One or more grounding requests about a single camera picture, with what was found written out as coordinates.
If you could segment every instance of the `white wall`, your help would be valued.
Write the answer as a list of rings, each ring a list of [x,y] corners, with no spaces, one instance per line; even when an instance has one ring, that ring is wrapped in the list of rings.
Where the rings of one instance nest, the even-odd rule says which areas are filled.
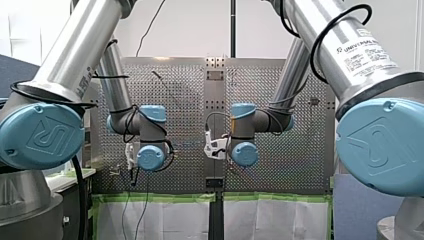
[[[0,54],[40,65],[69,18],[69,0],[0,0]]]
[[[134,56],[161,0],[140,0],[116,30],[123,56]],[[346,0],[369,3],[367,27],[404,69],[424,70],[421,0]],[[0,0],[0,54],[40,64],[69,16],[69,0]],[[237,1],[237,57],[286,58],[292,37],[271,5]],[[140,56],[230,55],[229,0],[167,0]]]
[[[137,2],[115,32],[123,56],[135,56],[162,0]],[[292,37],[268,2],[237,2],[237,57],[286,58]],[[139,56],[205,57],[230,55],[229,0],[167,0]]]

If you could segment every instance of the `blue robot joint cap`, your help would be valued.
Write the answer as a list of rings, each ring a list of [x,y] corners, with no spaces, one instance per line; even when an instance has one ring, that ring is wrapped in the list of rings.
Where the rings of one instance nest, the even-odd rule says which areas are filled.
[[[140,107],[140,111],[152,121],[166,122],[166,109],[162,105],[143,105]]]
[[[235,103],[231,106],[231,115],[233,119],[247,117],[256,111],[256,105],[253,103]]]

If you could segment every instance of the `pegboard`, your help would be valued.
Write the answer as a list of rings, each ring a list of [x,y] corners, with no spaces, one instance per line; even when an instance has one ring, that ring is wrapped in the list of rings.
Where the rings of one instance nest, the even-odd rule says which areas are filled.
[[[231,59],[227,64],[227,113],[233,103],[240,102],[266,108],[282,67],[263,60],[249,60],[243,64]],[[301,194],[329,191],[334,149],[334,95],[313,75],[308,76],[308,83],[299,95],[294,117],[295,127],[281,136],[256,134],[259,149],[256,165],[243,169],[231,160],[227,162],[224,166],[225,191]],[[230,131],[229,126],[227,121],[227,131]]]
[[[226,59],[225,110],[229,112],[235,102],[254,102],[258,107],[266,107],[283,63],[283,60]],[[130,76],[127,83],[134,104],[166,107],[169,139],[178,150],[178,157],[167,171],[149,176],[149,191],[171,194],[205,192],[208,170],[205,169],[203,153],[205,59],[125,58],[123,67]],[[318,98],[319,104],[311,106],[311,97]],[[310,79],[297,104],[295,128],[280,137],[257,134],[259,163],[249,169],[224,164],[225,191],[315,194],[328,190],[334,150],[333,99],[327,86]],[[98,136],[92,139],[92,152],[96,155],[93,159],[100,163],[93,191],[145,191],[147,175],[143,171],[140,171],[137,186],[129,187],[125,144],[122,136],[111,134],[106,128],[109,110],[100,87],[98,105],[98,110],[92,114],[91,127],[92,134]],[[216,127],[228,131],[228,122]]]

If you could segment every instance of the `green tape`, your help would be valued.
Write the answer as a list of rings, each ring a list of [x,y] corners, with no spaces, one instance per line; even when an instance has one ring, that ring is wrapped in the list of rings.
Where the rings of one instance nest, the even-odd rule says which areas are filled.
[[[93,212],[93,239],[97,240],[97,218],[99,217],[100,202],[93,201],[92,212]]]
[[[98,194],[93,195],[93,201],[99,203],[109,202],[140,202],[146,201],[146,193],[130,193],[128,199],[128,193],[121,194]],[[147,202],[156,203],[196,203],[196,202],[214,202],[214,194],[183,194],[183,195],[169,195],[169,194],[156,194],[149,193]]]
[[[327,203],[327,195],[297,195],[284,193],[224,193],[225,201],[277,200],[288,202]]]
[[[87,218],[92,218],[93,217],[93,209],[92,208],[90,208],[90,209],[88,209],[88,216],[87,216]]]
[[[333,197],[328,196],[328,211],[327,211],[327,240],[331,240],[331,225],[333,224]]]
[[[330,177],[330,188],[334,189],[334,177]]]

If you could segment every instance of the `metal bracket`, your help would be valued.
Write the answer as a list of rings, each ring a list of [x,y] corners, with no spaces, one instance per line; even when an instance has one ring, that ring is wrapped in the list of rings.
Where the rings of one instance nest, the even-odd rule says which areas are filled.
[[[206,188],[222,188],[224,187],[224,178],[206,178]]]

